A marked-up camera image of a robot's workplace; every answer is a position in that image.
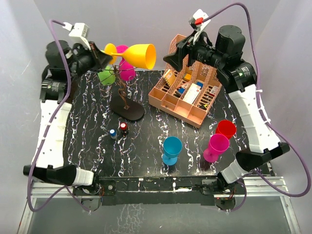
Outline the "orange wine glass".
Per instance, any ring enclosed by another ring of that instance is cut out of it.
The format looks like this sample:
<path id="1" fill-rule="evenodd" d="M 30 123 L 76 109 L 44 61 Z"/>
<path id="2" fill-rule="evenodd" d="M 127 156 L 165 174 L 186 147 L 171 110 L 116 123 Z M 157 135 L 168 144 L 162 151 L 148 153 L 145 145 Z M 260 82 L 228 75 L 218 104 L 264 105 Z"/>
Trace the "orange wine glass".
<path id="1" fill-rule="evenodd" d="M 153 44 L 135 44 L 124 52 L 118 53 L 112 43 L 108 43 L 102 52 L 111 55 L 114 63 L 117 57 L 122 57 L 134 67 L 152 70 L 156 63 L 156 48 Z"/>

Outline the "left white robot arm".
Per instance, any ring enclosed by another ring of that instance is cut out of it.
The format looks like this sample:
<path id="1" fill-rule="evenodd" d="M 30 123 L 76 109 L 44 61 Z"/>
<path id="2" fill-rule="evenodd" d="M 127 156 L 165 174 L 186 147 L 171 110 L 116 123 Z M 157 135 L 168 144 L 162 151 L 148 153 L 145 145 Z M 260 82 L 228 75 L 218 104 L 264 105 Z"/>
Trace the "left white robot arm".
<path id="1" fill-rule="evenodd" d="M 100 191 L 101 183 L 94 178 L 92 171 L 66 165 L 63 159 L 63 145 L 68 116 L 72 109 L 72 82 L 88 71 L 103 71 L 112 60 L 110 55 L 100 51 L 93 41 L 86 49 L 80 43 L 70 47 L 64 40 L 60 45 L 65 55 L 69 73 L 66 73 L 59 49 L 55 41 L 46 46 L 45 57 L 48 62 L 42 72 L 40 108 L 41 120 L 37 149 L 31 165 L 25 165 L 23 174 L 51 184 L 83 186 L 91 195 Z"/>

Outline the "blue wine glass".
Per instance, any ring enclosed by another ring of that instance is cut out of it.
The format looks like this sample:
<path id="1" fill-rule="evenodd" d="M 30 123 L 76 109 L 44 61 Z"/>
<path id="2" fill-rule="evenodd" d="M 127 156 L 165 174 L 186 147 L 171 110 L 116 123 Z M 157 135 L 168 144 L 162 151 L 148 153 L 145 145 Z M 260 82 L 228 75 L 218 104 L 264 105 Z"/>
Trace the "blue wine glass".
<path id="1" fill-rule="evenodd" d="M 162 160 L 164 164 L 173 166 L 182 151 L 182 142 L 175 136 L 170 136 L 164 140 Z"/>

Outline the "green wine glass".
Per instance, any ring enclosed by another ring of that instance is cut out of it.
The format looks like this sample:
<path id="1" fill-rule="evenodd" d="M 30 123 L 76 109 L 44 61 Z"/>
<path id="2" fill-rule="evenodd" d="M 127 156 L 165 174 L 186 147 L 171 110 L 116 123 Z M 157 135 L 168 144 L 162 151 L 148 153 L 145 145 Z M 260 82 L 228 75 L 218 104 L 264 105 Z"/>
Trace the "green wine glass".
<path id="1" fill-rule="evenodd" d="M 99 72 L 97 75 L 100 83 L 104 86 L 112 85 L 116 80 L 114 69 L 111 66 L 107 66 L 103 71 Z"/>

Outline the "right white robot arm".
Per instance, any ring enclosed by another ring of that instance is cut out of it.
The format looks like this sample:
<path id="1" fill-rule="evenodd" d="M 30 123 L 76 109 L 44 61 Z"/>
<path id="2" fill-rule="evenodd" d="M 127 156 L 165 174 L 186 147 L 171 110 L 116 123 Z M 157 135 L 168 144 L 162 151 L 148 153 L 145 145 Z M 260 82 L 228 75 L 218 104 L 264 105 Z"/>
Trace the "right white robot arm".
<path id="1" fill-rule="evenodd" d="M 249 147 L 236 153 L 235 160 L 218 173 L 217 187 L 225 194 L 249 171 L 290 151 L 290 146 L 280 141 L 260 114 L 256 101 L 256 72 L 241 58 L 244 44 L 245 37 L 239 27 L 224 25 L 218 31 L 215 45 L 205 32 L 200 33 L 198 40 L 192 33 L 176 44 L 175 52 L 163 58 L 178 72 L 182 70 L 185 57 L 188 57 L 188 65 L 198 61 L 215 68 L 218 81 L 239 112 Z"/>

